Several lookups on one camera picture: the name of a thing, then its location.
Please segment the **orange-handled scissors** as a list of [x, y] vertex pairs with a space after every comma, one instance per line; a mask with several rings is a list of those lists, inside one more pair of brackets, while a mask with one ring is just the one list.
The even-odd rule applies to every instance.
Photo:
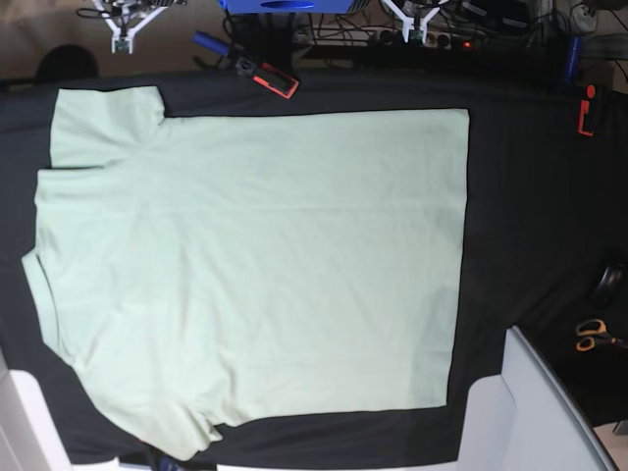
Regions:
[[602, 319], [589, 319], [575, 328], [575, 348], [579, 352], [591, 351], [601, 347], [627, 348], [627, 341], [612, 335]]

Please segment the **white bin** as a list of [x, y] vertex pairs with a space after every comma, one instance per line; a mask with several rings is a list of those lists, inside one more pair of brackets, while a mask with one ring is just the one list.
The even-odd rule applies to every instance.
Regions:
[[507, 331], [501, 371], [469, 390], [458, 470], [615, 470], [593, 428], [526, 336]]
[[12, 370], [1, 355], [1, 469], [66, 471], [73, 465], [31, 373]]

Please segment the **blue-red bar clamp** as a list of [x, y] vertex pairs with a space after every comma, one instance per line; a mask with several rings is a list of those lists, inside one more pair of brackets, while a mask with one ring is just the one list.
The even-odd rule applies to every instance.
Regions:
[[256, 82], [284, 99], [291, 99], [298, 89], [299, 81], [296, 78], [268, 63], [253, 61], [235, 46], [207, 32], [197, 31], [192, 41], [218, 54], [221, 59], [228, 59], [241, 77]]
[[[580, 63], [580, 53], [582, 48], [582, 39], [580, 36], [571, 35], [568, 41], [565, 66], [564, 66], [564, 82], [567, 85], [575, 83], [576, 73]], [[578, 114], [577, 114], [577, 132], [586, 137], [594, 135], [593, 127], [593, 105], [597, 97], [597, 89], [593, 84], [587, 85], [584, 90], [580, 91]]]
[[134, 451], [125, 451], [119, 459], [122, 464], [144, 466], [149, 470], [210, 470], [218, 469], [216, 464], [194, 461], [180, 461], [158, 448], [139, 442]]

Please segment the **blue box on stand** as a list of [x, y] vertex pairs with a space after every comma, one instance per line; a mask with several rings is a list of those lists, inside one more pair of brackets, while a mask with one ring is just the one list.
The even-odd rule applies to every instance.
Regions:
[[352, 0], [223, 0], [219, 5], [232, 14], [298, 13], [344, 14]]

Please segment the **white bin left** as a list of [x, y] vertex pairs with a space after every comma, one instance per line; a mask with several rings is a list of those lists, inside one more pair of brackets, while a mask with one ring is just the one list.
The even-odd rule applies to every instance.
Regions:
[[31, 373], [12, 370], [1, 355], [1, 469], [66, 471], [73, 465]]

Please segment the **right blue-red bar clamp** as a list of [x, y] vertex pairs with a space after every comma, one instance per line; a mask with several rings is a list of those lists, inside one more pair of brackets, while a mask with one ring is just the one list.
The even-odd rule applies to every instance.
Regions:
[[[576, 73], [580, 63], [580, 53], [582, 48], [582, 39], [580, 36], [571, 35], [568, 41], [565, 66], [564, 66], [564, 82], [567, 85], [575, 83]], [[584, 90], [580, 91], [578, 114], [577, 114], [577, 132], [586, 137], [594, 135], [593, 127], [593, 105], [597, 97], [597, 89], [593, 84], [587, 85]]]

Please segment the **black table cloth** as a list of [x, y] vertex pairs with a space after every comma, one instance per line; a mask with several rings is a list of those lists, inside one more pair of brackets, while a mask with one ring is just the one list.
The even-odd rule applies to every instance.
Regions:
[[84, 89], [155, 85], [170, 117], [283, 116], [463, 108], [470, 114], [468, 204], [448, 404], [410, 412], [265, 419], [225, 428], [191, 466], [305, 469], [432, 465], [457, 457], [471, 385], [495, 374], [512, 325], [558, 368], [594, 425], [627, 415], [627, 356], [576, 352], [575, 325], [602, 264], [627, 256], [627, 98], [411, 73], [311, 71], [292, 99], [225, 72], [96, 78]]

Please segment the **light green T-shirt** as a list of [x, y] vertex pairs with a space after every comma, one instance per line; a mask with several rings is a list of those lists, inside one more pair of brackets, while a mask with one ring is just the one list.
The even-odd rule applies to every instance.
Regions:
[[467, 201], [463, 109], [169, 118], [62, 89], [35, 244], [44, 343], [122, 430], [441, 407]]

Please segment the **white bin right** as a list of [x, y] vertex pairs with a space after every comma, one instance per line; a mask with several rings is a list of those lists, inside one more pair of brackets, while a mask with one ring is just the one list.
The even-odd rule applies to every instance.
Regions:
[[501, 371], [469, 390], [458, 470], [615, 470], [593, 428], [526, 336], [507, 331]]

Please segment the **black tape roll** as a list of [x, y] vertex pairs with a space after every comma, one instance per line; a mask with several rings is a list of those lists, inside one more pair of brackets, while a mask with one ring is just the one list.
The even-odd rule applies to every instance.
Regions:
[[627, 282], [627, 265], [621, 262], [608, 262], [594, 282], [589, 300], [598, 309], [605, 309], [619, 294]]

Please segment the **top blue-red bar clamp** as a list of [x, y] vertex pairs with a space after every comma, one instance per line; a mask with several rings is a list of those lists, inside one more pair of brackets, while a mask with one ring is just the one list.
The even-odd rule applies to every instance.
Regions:
[[291, 99], [298, 89], [299, 81], [296, 78], [268, 63], [253, 61], [235, 46], [207, 32], [197, 31], [192, 41], [218, 54], [221, 59], [228, 59], [241, 77], [256, 82], [284, 99]]

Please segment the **bottom blue-red bar clamp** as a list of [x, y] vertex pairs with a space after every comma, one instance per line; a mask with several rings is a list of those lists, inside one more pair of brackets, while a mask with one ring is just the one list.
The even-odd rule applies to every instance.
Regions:
[[216, 464], [194, 461], [180, 461], [158, 448], [139, 442], [134, 451], [125, 451], [119, 459], [122, 464], [144, 466], [149, 470], [210, 470], [218, 469]]

